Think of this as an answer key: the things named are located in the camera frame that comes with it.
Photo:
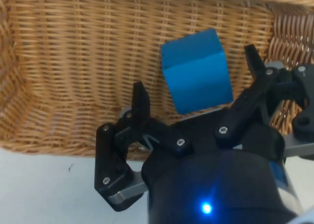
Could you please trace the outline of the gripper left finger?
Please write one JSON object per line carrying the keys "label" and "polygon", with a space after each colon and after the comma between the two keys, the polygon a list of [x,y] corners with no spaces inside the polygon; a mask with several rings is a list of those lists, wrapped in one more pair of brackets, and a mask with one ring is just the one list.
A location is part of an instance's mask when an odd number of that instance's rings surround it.
{"label": "gripper left finger", "polygon": [[141,81],[133,85],[130,110],[116,124],[103,124],[96,131],[94,188],[116,212],[128,209],[147,191],[141,173],[127,164],[134,143],[175,158],[193,151],[187,137],[151,117],[149,94]]}

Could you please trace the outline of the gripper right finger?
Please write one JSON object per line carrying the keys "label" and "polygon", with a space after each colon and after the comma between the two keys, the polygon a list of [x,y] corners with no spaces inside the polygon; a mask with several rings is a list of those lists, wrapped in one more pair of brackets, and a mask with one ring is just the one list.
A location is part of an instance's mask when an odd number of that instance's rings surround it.
{"label": "gripper right finger", "polygon": [[279,104],[291,100],[302,108],[292,119],[292,133],[303,142],[314,141],[314,66],[303,64],[292,70],[266,67],[253,44],[244,48],[253,76],[252,85],[227,109],[215,132],[219,146],[230,148],[240,142],[249,126],[269,124]]}

